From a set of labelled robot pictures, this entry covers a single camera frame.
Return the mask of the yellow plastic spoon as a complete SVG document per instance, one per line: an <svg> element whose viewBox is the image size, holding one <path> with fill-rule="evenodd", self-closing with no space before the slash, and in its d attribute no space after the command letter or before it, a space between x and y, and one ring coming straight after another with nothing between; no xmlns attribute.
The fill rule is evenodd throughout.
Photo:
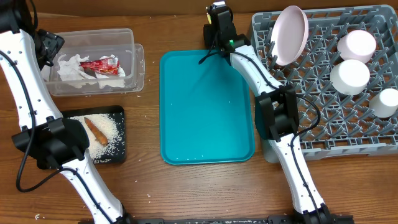
<svg viewBox="0 0 398 224"><path fill-rule="evenodd" d="M208 19L208 23L211 24L211 16L208 13L206 13L206 17Z"/></svg>

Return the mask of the pile of white rice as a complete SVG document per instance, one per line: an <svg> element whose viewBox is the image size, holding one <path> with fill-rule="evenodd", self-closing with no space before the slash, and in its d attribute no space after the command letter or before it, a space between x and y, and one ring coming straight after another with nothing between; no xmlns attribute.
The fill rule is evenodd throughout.
<svg viewBox="0 0 398 224"><path fill-rule="evenodd" d="M87 127L84 117L87 117L92 123L108 138L106 146L101 145ZM90 142L88 148L90 157L94 164L105 164L116 162L118 158L124 159L125 156L125 140L122 121L116 121L111 117L111 114L89 114L82 116L72 116L70 119L79 121L87 135Z"/></svg>

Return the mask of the large white plate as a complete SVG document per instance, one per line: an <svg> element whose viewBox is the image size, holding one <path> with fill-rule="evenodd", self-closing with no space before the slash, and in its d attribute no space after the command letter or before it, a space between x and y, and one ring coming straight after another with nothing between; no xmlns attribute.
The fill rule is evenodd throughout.
<svg viewBox="0 0 398 224"><path fill-rule="evenodd" d="M280 13L271 35L271 55L277 56L276 64L285 66L300 57L307 43L308 28L307 16L298 6L288 6Z"/></svg>

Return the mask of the cream bowl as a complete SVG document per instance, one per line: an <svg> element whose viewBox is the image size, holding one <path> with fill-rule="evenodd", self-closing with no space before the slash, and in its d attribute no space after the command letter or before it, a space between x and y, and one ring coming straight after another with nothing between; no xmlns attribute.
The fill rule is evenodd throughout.
<svg viewBox="0 0 398 224"><path fill-rule="evenodd" d="M330 72L333 88L344 95L358 95L365 89L369 79L368 67L359 60L345 60Z"/></svg>

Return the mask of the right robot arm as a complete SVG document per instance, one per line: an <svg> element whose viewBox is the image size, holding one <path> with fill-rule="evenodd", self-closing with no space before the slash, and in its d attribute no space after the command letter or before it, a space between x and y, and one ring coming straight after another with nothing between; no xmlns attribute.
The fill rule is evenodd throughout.
<svg viewBox="0 0 398 224"><path fill-rule="evenodd" d="M250 40L236 32L233 12L225 2L208 6L206 15L208 23L203 27L203 36L209 49L207 56L218 54L225 58L254 93L256 128L284 171L294 206L292 223L333 223L302 154L297 103L301 96L263 66Z"/></svg>

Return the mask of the white paper napkin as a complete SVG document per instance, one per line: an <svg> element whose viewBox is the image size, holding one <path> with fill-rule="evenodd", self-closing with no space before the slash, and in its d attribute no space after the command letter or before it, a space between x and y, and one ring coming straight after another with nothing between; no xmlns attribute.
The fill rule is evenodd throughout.
<svg viewBox="0 0 398 224"><path fill-rule="evenodd" d="M62 55L57 61L60 67L57 73L62 81L95 79L92 75L87 74L80 65L81 62L89 61L89 56L81 58L80 54L76 54L69 60L64 60L65 57L66 55Z"/></svg>

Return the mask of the red snack wrapper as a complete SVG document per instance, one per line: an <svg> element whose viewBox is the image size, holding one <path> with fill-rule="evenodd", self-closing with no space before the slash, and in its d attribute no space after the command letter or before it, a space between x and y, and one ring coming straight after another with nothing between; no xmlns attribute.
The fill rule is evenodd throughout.
<svg viewBox="0 0 398 224"><path fill-rule="evenodd" d="M80 66L84 69L92 70L95 73L117 75L120 63L118 58L103 58L89 62L81 62Z"/></svg>

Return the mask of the cream cup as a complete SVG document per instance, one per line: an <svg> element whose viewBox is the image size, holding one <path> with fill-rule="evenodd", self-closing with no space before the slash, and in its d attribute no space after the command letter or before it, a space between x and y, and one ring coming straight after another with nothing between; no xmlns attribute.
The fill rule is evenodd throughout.
<svg viewBox="0 0 398 224"><path fill-rule="evenodd" d="M397 90L387 88L381 91L369 102L369 108L379 118L392 116L397 110Z"/></svg>

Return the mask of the teal serving tray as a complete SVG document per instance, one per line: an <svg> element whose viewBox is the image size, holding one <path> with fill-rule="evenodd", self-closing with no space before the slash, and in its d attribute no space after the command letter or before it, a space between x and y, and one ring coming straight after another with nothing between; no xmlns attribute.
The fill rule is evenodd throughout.
<svg viewBox="0 0 398 224"><path fill-rule="evenodd" d="M244 162L255 151L249 87L219 55L170 51L160 60L160 153L170 165Z"/></svg>

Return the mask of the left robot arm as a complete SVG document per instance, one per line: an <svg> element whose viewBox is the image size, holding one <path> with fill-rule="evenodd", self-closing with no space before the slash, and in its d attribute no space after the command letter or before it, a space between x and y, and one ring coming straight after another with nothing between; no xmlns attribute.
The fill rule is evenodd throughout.
<svg viewBox="0 0 398 224"><path fill-rule="evenodd" d="M14 97L21 129L12 141L24 153L16 187L20 192L31 192L62 174L90 210L94 223L133 223L133 217L96 170L83 125L63 117L50 96L41 70L53 66L65 41L37 26L32 1L1 1L1 68ZM21 178L28 157L55 172L24 189Z"/></svg>

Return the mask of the pink white bowl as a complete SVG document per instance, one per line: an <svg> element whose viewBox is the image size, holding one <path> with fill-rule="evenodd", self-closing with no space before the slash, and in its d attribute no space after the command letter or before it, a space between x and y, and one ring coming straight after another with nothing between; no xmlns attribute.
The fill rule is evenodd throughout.
<svg viewBox="0 0 398 224"><path fill-rule="evenodd" d="M354 59L367 63L376 50L376 40L367 31L354 30L338 41L337 50L343 60Z"/></svg>

